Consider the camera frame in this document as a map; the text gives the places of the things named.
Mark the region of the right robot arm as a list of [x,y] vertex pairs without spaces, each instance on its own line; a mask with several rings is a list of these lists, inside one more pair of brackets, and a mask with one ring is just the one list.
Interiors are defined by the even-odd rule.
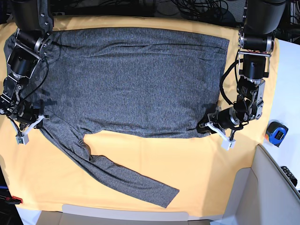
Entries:
[[21,97],[21,93],[51,42],[54,20],[48,0],[12,0],[10,4],[17,30],[7,60],[10,73],[3,81],[0,113],[16,125],[17,131],[23,131],[38,121],[39,110],[28,102],[30,94]]

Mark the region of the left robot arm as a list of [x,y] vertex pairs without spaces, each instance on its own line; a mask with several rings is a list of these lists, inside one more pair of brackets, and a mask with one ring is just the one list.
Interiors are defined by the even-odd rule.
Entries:
[[[220,80],[221,96],[230,105],[227,109],[216,108],[198,124],[200,134],[224,134],[242,130],[252,120],[261,117],[265,79],[270,74],[270,58],[275,47],[275,30],[284,13],[284,0],[247,0],[244,7],[243,25],[239,30],[239,49],[235,61]],[[237,99],[231,101],[225,94],[223,83],[231,71],[235,73]]]

